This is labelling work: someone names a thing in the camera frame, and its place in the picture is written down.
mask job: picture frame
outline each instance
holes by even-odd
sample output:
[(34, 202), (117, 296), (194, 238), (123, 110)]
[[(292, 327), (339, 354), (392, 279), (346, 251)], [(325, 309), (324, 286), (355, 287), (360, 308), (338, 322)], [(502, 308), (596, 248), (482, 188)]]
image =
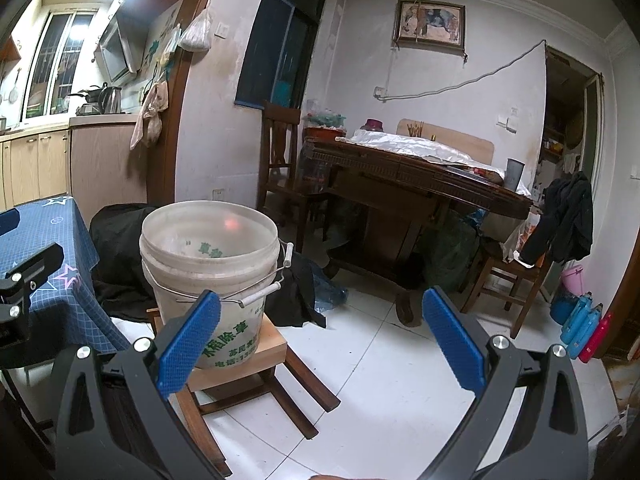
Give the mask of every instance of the picture frame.
[(465, 53), (465, 6), (431, 0), (398, 0), (394, 42)]

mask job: pink bucket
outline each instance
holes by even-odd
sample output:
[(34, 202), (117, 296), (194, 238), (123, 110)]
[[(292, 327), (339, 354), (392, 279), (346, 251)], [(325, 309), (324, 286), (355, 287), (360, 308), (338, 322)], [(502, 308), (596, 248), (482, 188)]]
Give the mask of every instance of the pink bucket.
[(572, 293), (574, 296), (581, 296), (584, 294), (584, 288), (582, 286), (582, 271), (584, 267), (581, 265), (567, 269), (561, 274), (562, 284), (564, 288)]

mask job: elephant painting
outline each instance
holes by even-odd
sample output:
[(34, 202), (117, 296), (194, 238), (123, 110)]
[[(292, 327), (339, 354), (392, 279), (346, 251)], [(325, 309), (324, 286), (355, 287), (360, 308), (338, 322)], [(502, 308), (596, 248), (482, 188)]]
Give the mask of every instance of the elephant painting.
[(396, 41), (414, 40), (464, 48), (464, 7), (400, 0)]

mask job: window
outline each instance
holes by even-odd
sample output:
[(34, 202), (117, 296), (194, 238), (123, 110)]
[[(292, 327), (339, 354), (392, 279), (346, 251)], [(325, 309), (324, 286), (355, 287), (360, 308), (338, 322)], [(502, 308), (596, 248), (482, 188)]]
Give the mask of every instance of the window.
[(23, 120), (65, 114), (68, 95), (93, 12), (51, 13), (31, 65)]
[(324, 0), (262, 0), (244, 55), (236, 104), (300, 108)]

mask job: silver screw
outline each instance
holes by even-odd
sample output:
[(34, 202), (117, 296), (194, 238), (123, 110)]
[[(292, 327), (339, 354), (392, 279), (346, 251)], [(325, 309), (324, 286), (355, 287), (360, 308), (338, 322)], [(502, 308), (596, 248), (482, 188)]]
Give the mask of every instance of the silver screw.
[(564, 357), (566, 355), (566, 350), (562, 345), (554, 345), (551, 351), (556, 357)]
[(491, 339), (491, 344), (494, 345), (497, 349), (504, 350), (509, 346), (509, 340), (503, 335), (497, 335)]
[(78, 356), (78, 359), (86, 359), (87, 357), (89, 357), (90, 353), (91, 349), (88, 346), (82, 346), (78, 349), (76, 355)]
[(141, 337), (135, 343), (133, 343), (133, 348), (136, 352), (146, 352), (149, 350), (151, 346), (151, 339), (148, 337)]

